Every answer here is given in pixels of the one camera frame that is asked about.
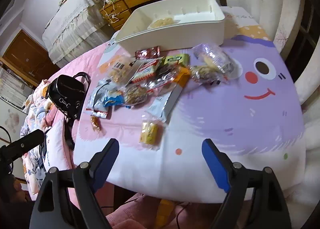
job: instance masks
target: storage box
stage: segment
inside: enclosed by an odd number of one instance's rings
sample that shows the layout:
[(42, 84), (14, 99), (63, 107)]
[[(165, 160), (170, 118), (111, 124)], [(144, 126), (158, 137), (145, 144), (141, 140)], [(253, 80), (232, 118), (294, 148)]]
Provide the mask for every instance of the storage box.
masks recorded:
[[(172, 17), (177, 23), (148, 29), (151, 23), (166, 17)], [(136, 9), (115, 40), (132, 56), (137, 50), (154, 46), (164, 51), (200, 43), (221, 45), (224, 18), (215, 0), (161, 0)]]

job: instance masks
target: red smiling mouth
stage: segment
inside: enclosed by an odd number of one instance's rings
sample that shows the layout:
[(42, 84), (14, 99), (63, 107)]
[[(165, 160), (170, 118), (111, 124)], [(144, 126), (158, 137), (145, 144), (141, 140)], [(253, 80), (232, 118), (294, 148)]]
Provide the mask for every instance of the red smiling mouth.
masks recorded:
[(247, 99), (251, 99), (251, 100), (260, 100), (260, 99), (266, 98), (266, 97), (269, 96), (270, 94), (276, 95), (273, 91), (271, 91), (271, 90), (268, 88), (268, 91), (267, 91), (265, 94), (263, 94), (263, 95), (260, 95), (260, 96), (247, 96), (247, 95), (245, 95), (244, 97), (247, 98)]

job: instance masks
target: green snack package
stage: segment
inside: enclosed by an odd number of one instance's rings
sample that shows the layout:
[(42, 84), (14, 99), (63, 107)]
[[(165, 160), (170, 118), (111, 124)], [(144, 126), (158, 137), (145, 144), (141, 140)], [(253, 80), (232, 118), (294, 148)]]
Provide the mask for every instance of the green snack package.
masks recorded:
[(183, 64), (184, 66), (189, 65), (189, 55), (188, 54), (178, 54), (174, 56), (167, 56), (164, 59), (164, 64)]

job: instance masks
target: purple cartoon face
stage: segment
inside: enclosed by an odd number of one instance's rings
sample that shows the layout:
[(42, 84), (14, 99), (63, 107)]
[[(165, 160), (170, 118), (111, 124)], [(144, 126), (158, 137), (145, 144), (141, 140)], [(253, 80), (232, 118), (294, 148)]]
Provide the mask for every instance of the purple cartoon face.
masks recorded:
[[(201, 86), (180, 99), (196, 132), (239, 155), (294, 144), (304, 130), (301, 108), (273, 43), (237, 36), (222, 48), (238, 66), (230, 82)], [(192, 65), (199, 63), (190, 57)]]

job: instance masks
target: red cartoon nose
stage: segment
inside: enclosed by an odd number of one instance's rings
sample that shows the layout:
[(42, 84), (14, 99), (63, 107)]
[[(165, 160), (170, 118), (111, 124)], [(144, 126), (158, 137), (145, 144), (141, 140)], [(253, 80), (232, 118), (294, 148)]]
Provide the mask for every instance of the red cartoon nose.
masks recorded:
[(258, 77), (255, 73), (253, 72), (246, 72), (245, 73), (245, 78), (247, 79), (248, 82), (250, 83), (257, 83), (258, 82)]

